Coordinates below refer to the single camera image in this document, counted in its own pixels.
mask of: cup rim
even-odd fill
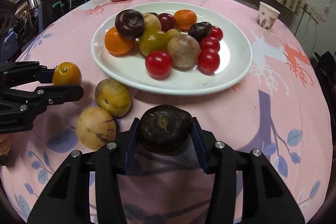
[[[276,12],[276,13],[280,14],[280,12],[277,9],[273,8],[272,6],[268,5],[267,3],[260,1],[260,4],[266,6],[267,8],[272,10],[273,12]]]

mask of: pink tablecloth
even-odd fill
[[[253,48],[250,73],[229,90],[197,98],[169,97],[130,89],[131,111],[120,122],[129,129],[135,117],[160,104],[173,104],[197,117],[234,149],[261,149],[281,175],[308,221],[325,199],[332,161],[330,117],[309,60],[286,26],[276,21],[272,32],[256,24],[257,11],[232,0],[92,0],[50,25],[19,61],[38,60],[55,67],[70,61],[83,74],[84,98],[52,106],[36,118],[31,132],[14,134],[11,163],[1,181],[11,204],[26,219],[60,163],[74,150],[90,150],[78,142],[79,114],[94,105],[94,88],[107,78],[95,64],[91,38],[107,18],[142,3],[175,1],[213,10],[233,21]],[[37,83],[26,85],[34,90]],[[90,180],[91,220],[97,222],[95,177]],[[203,174],[191,148],[176,157],[159,156],[139,147],[132,172],[119,178],[128,223],[201,224],[209,205],[213,176]],[[242,212],[238,183],[236,219]]]

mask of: plate rim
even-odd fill
[[[247,66],[247,68],[245,69],[245,71],[238,77],[236,78],[235,80],[232,80],[226,84],[223,84],[223,85],[218,85],[216,87],[211,87],[211,88],[205,88],[205,89],[201,89],[201,90],[173,90],[173,89],[160,89],[160,88],[154,88],[154,87],[151,87],[150,85],[143,85],[143,84],[137,84],[137,83],[134,83],[132,82],[131,80],[127,80],[123,77],[120,77],[119,75],[115,74],[114,72],[112,72],[111,70],[107,69],[103,64],[102,62],[100,62],[100,60],[98,59],[96,53],[95,53],[95,47],[94,47],[94,44],[95,44],[95,37],[96,37],[96,34],[97,32],[103,27],[103,25],[109,21],[112,17],[116,16],[119,12],[113,14],[112,16],[110,16],[108,19],[106,19],[98,28],[97,30],[95,31],[95,33],[93,34],[93,37],[91,39],[91,54],[92,54],[92,57],[94,59],[94,61],[96,62],[96,64],[98,65],[98,67],[103,71],[105,72],[109,77],[112,77],[113,79],[115,79],[116,81],[126,85],[126,86],[129,86],[129,87],[132,87],[132,88],[135,88],[135,89],[138,89],[138,90],[141,90],[141,91],[145,91],[145,92],[149,92],[149,93],[155,93],[155,94],[164,94],[164,95],[174,95],[174,96],[201,96],[201,95],[209,95],[209,94],[214,94],[214,93],[217,93],[219,91],[223,91],[223,90],[226,90],[232,86],[234,86],[235,84],[239,83],[249,72],[249,70],[251,69],[251,66],[252,66],[252,62],[253,62],[253,50],[252,50],[252,46],[251,46],[251,43],[249,41],[249,39],[247,38],[247,36],[244,34],[244,32],[235,24],[233,23],[231,20],[229,20],[228,18],[226,18],[225,16],[217,13],[217,12],[214,12],[212,10],[209,10],[207,8],[204,8],[204,7],[201,7],[201,6],[197,6],[197,5],[193,5],[193,4],[188,4],[188,3],[181,3],[181,2],[173,2],[173,1],[155,1],[155,2],[150,2],[150,3],[143,3],[143,4],[139,4],[139,5],[135,5],[135,6],[132,6],[132,7],[129,7],[127,9],[133,9],[135,7],[138,7],[138,6],[142,6],[142,5],[145,5],[145,4],[151,4],[151,3],[174,3],[174,4],[184,4],[184,5],[189,5],[189,6],[194,6],[194,7],[197,7],[197,8],[202,8],[202,9],[205,9],[205,10],[208,10],[208,11],[211,11],[217,15],[220,15],[221,17],[224,17],[226,20],[228,20],[229,22],[231,22],[235,27],[238,28],[239,31],[241,31],[241,33],[244,35],[244,37],[246,38],[247,42],[248,42],[248,45],[250,47],[250,53],[251,53],[251,58],[250,58],[250,62]]]

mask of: yellow tomato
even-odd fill
[[[70,62],[61,63],[57,66],[52,76],[54,85],[80,85],[82,74],[77,65]]]

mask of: black fruit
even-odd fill
[[[209,22],[195,23],[189,29],[188,34],[200,42],[204,37],[207,37],[212,31],[212,25]]]
[[[127,39],[142,36],[145,30],[142,13],[131,9],[121,11],[115,18],[115,27]]]
[[[177,107],[160,105],[147,110],[141,117],[139,141],[146,150],[167,154],[177,150],[192,130],[192,116]]]

